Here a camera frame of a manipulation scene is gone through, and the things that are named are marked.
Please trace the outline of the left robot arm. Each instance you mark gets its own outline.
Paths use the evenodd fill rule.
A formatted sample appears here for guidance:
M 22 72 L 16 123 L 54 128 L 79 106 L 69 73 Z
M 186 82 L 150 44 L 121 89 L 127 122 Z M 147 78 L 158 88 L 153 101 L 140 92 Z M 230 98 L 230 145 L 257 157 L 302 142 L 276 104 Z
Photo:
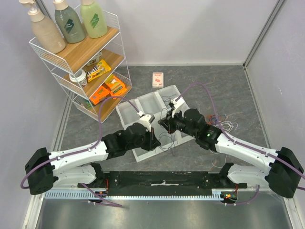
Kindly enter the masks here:
M 26 176 L 20 187 L 29 189 L 31 195 L 42 194 L 53 188 L 62 172 L 87 163 L 120 157 L 136 148 L 152 151 L 160 145 L 154 128 L 148 130 L 140 123 L 133 123 L 125 130 L 108 134 L 99 141 L 75 149 L 48 152 L 43 147 L 36 150 L 25 165 Z

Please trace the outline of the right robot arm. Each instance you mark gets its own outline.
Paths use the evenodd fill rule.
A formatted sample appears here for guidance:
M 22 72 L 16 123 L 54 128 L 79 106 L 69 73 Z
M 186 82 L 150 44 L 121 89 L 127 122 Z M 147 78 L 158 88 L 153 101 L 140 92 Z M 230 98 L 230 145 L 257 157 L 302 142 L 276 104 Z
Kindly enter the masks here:
M 289 148 L 280 150 L 257 146 L 223 132 L 220 128 L 209 125 L 197 109 L 185 112 L 168 111 L 158 121 L 170 134 L 180 131 L 193 137 L 203 149 L 227 154 L 243 160 L 250 167 L 226 163 L 218 182 L 222 187 L 246 183 L 247 185 L 268 186 L 276 194 L 292 198 L 304 178 L 304 169 Z

